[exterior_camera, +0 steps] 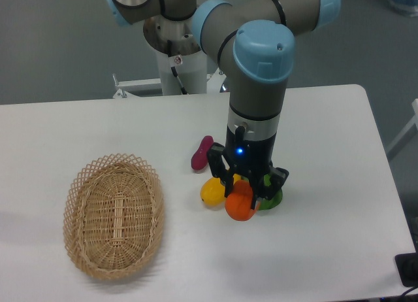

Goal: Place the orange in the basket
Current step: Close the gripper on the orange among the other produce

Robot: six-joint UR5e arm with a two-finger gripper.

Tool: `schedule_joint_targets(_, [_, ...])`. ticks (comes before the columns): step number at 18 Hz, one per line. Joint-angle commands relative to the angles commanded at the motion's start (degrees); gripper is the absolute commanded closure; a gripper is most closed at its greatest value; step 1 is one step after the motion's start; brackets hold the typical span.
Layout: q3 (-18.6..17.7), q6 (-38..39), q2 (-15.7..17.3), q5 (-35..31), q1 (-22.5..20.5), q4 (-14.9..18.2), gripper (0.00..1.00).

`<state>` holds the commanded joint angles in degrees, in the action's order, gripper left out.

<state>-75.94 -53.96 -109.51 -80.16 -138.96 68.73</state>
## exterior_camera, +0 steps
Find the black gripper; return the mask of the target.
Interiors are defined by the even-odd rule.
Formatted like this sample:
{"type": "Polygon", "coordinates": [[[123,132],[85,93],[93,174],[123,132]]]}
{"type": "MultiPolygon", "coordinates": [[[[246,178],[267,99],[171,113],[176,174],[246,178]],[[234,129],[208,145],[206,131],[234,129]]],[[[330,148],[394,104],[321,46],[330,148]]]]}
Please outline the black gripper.
{"type": "Polygon", "coordinates": [[[212,176],[225,187],[224,196],[233,190],[234,173],[249,178],[253,197],[251,209],[259,209],[263,201],[271,201],[281,191],[289,171],[270,166],[276,134],[261,141],[235,141],[227,128],[225,146],[213,143],[206,153],[212,176]]]}

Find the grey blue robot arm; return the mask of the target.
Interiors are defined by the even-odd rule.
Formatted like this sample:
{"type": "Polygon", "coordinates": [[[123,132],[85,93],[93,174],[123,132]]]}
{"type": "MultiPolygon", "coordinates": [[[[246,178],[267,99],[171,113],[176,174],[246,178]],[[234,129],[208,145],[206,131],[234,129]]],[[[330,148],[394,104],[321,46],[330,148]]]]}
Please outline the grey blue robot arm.
{"type": "Polygon", "coordinates": [[[207,59],[229,81],[225,145],[207,153],[212,175],[233,191],[233,176],[246,178],[251,207],[271,200],[289,173],[275,167],[272,151],[295,37],[335,20],[341,0],[106,0],[117,23],[142,22],[147,43],[159,58],[165,95],[206,93],[207,59]]]}

